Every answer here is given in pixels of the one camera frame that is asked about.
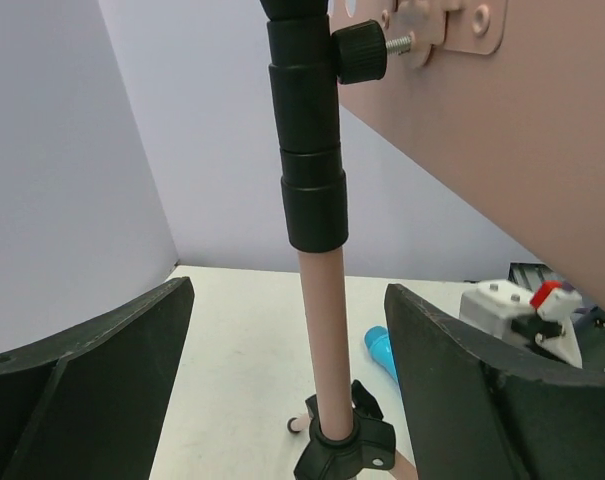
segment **black knob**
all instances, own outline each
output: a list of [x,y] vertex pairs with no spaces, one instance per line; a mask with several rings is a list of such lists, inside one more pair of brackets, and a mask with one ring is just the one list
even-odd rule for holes
[[375,20],[332,35],[338,81],[343,85],[380,80],[386,73],[386,40]]

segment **black plastic clamp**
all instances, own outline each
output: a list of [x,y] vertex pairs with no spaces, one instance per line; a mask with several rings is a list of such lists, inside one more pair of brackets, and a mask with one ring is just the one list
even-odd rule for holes
[[309,444],[302,452],[294,475],[297,480],[345,480],[362,470],[391,470],[395,465],[395,430],[382,421],[382,411],[359,381],[351,385],[353,432],[341,441],[322,434],[317,398],[306,400],[311,425]]

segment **blue cylinder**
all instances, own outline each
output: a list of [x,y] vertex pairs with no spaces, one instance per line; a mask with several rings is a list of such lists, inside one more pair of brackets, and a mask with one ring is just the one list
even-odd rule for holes
[[381,365],[398,383],[398,374],[395,371],[393,352],[391,352],[391,340],[389,332],[384,327],[373,327],[364,335],[364,343],[369,350],[371,358]]

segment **threaded bolt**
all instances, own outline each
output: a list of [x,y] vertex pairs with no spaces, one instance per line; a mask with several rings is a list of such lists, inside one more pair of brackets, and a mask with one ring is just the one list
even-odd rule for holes
[[411,51],[413,39],[409,36],[395,38],[386,42],[387,55],[402,55]]

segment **white table surface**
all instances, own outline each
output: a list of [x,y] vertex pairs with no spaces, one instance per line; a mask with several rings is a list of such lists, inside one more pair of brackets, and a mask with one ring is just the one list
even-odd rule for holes
[[[195,305],[151,480],[287,479],[308,435],[287,432],[314,393],[299,276],[178,267]],[[398,450],[413,461],[395,382],[370,359],[364,334],[386,325],[384,293],[402,283],[457,317],[470,284],[348,277],[352,378],[378,400]],[[366,471],[359,479],[391,478]]]

